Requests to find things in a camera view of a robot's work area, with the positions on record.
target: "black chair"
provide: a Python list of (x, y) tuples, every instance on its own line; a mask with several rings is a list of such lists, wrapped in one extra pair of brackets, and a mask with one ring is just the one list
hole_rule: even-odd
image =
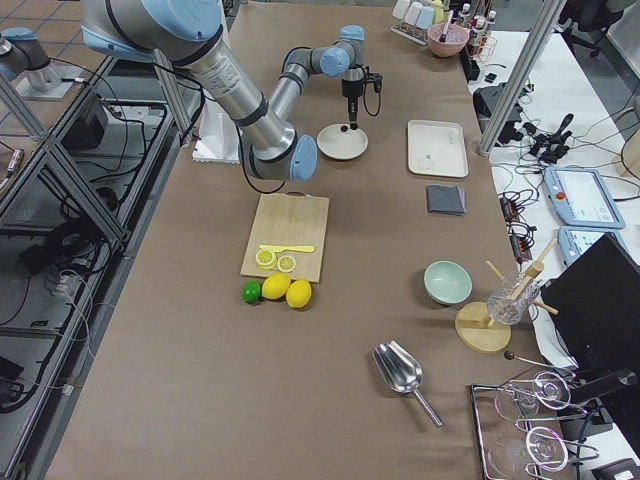
[[(560, 24), (567, 21), (571, 23), (562, 33), (564, 41), (572, 53), (575, 54), (574, 45), (581, 45), (592, 50), (590, 55), (597, 57), (601, 51), (598, 46), (600, 40), (609, 31), (609, 27), (620, 21), (625, 8), (634, 4), (637, 0), (568, 0), (560, 13)], [(577, 25), (580, 32), (600, 32), (595, 42), (588, 42), (573, 34)]]

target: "brown paper surface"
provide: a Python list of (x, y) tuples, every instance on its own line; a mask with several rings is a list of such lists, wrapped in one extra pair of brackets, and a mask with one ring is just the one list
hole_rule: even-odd
[[(465, 347), (459, 306), (423, 286), (430, 263), (453, 260), (473, 280), (469, 301), (486, 300), (497, 281), (485, 260), (514, 265), (457, 58), (436, 59), (389, 31), (390, 9), (367, 7), (249, 3), (231, 48), (268, 96), (290, 48), (330, 45), (354, 23), (366, 29), (366, 63), (384, 75), (379, 117), (360, 114), (369, 148), (348, 162), (320, 156), (311, 181), (285, 189), (331, 202), (311, 304), (243, 304), (258, 195), (239, 167), (183, 152), (48, 479), (479, 478), (468, 385), (525, 367)], [(290, 120), (315, 136), (346, 115), (339, 80), (313, 77)], [(464, 217), (427, 213), (425, 186), (452, 182), (408, 171), (412, 119), (462, 125)], [(442, 428), (377, 372), (371, 350), (392, 339), (422, 363)], [(533, 332), (516, 326), (510, 348), (535, 357)]]

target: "lime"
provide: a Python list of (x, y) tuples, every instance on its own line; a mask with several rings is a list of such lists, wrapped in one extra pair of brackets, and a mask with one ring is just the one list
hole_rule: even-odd
[(262, 292), (262, 286), (257, 280), (249, 280), (244, 284), (242, 289), (242, 299), (249, 305), (256, 303), (260, 300), (260, 293)]
[(296, 268), (296, 259), (291, 255), (282, 255), (278, 258), (278, 270), (284, 273), (292, 272)]
[(276, 266), (278, 258), (271, 250), (258, 250), (256, 253), (256, 263), (264, 270), (269, 270)]
[(274, 273), (262, 284), (262, 296), (267, 300), (277, 300), (287, 293), (289, 285), (291, 285), (289, 275), (282, 272)]
[(303, 308), (311, 300), (311, 284), (308, 280), (296, 280), (287, 290), (287, 304), (291, 308)]

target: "wooden stand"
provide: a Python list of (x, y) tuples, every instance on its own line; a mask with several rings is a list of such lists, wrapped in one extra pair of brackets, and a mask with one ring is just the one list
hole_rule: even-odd
[[(540, 257), (534, 260), (525, 270), (524, 278), (511, 294), (513, 301), (516, 301), (522, 292), (524, 292), (527, 285), (540, 275), (544, 269), (544, 263), (542, 263), (542, 261), (555, 244), (556, 239), (551, 239), (544, 251), (540, 254)], [(504, 280), (504, 275), (502, 275), (491, 262), (487, 262), (487, 265), (489, 265), (489, 268), (491, 268), (500, 280)], [(555, 308), (545, 305), (538, 300), (534, 300), (533, 304), (544, 308), (549, 313), (554, 315), (558, 314)], [(497, 353), (505, 348), (509, 344), (509, 340), (511, 340), (511, 327), (492, 319), (489, 316), (485, 302), (471, 302), (460, 309), (456, 315), (456, 332), (458, 332), (460, 340), (462, 340), (467, 347), (481, 353)]]
[(460, 309), (456, 332), (467, 347), (480, 353), (497, 353), (511, 340), (511, 327), (493, 321), (485, 302), (471, 302)]
[(622, 155), (624, 156), (624, 165), (622, 162), (616, 163), (616, 170), (620, 176), (630, 177), (632, 174), (640, 176), (640, 130), (625, 144)]

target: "wooden cutting board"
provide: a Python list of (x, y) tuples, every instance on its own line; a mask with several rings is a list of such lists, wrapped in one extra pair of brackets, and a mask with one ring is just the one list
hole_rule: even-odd
[(313, 245), (313, 253), (285, 251), (278, 256), (291, 255), (296, 268), (291, 278), (320, 281), (324, 236), (329, 213), (329, 199), (307, 195), (274, 193), (261, 195), (242, 261), (241, 275), (268, 277), (277, 270), (263, 270), (255, 256), (260, 245)]

